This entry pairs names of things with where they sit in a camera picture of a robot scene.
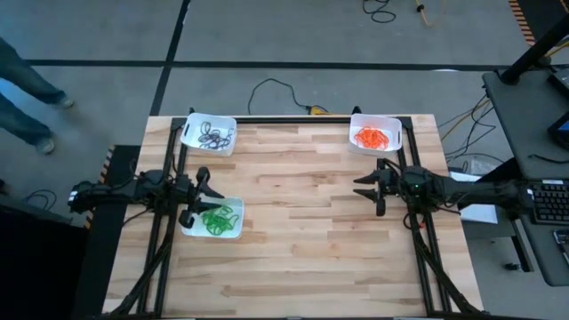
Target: black table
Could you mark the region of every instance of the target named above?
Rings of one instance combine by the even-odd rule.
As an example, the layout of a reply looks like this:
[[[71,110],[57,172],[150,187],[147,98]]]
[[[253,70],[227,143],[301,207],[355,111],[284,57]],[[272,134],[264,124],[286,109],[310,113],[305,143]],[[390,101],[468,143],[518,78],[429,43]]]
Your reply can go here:
[[[569,164],[552,164],[529,157],[537,154],[552,159],[569,159],[569,151],[558,147],[547,134],[547,129],[569,111],[569,99],[548,83],[550,74],[549,70],[528,71],[514,85],[504,84],[496,73],[482,76],[514,158],[481,181],[521,178],[569,180]],[[546,283],[569,285],[569,266],[553,238],[554,230],[569,227],[535,225],[527,214],[519,217]]]

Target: black mat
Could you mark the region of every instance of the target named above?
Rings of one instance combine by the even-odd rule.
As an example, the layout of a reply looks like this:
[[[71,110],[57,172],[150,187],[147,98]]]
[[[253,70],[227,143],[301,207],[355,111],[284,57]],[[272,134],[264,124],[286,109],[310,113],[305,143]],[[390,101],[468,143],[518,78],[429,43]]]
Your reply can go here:
[[[116,185],[131,178],[130,162],[138,160],[140,146],[116,146],[111,152],[103,176],[105,183]],[[97,316],[102,311],[125,211],[126,205],[105,205],[98,206],[93,213],[73,319]]]
[[[509,0],[525,41],[535,41],[569,13],[569,0]]]

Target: person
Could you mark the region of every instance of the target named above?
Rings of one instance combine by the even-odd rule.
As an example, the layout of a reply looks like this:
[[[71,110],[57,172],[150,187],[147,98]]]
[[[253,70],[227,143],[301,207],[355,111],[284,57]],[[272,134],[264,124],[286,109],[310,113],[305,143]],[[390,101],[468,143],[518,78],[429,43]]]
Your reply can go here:
[[[71,108],[74,101],[68,95],[47,82],[16,50],[0,37],[0,78],[16,84],[45,104],[56,108]],[[36,150],[48,155],[55,149],[52,131],[31,116],[16,108],[0,92],[0,128],[36,147]]]

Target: sneaker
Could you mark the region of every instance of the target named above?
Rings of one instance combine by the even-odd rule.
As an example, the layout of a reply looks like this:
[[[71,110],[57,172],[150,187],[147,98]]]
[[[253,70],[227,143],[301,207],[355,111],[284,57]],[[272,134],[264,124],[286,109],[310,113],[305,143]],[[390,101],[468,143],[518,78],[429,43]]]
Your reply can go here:
[[[42,155],[49,155],[55,149],[55,141],[53,138],[41,139],[36,144],[36,150]]]
[[[75,102],[72,99],[70,99],[68,96],[65,96],[59,102],[54,104],[54,106],[62,109],[71,108],[73,107],[73,105],[75,105]]]

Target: white paper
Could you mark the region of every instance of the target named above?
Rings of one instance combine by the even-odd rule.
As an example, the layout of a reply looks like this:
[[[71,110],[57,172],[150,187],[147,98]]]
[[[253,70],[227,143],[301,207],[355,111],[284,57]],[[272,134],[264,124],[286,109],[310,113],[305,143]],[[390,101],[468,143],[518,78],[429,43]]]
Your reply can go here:
[[[451,178],[457,181],[477,181],[480,177],[451,172]],[[466,221],[485,222],[498,224],[498,217],[496,216],[496,207],[492,204],[471,204],[461,210],[461,219]]]

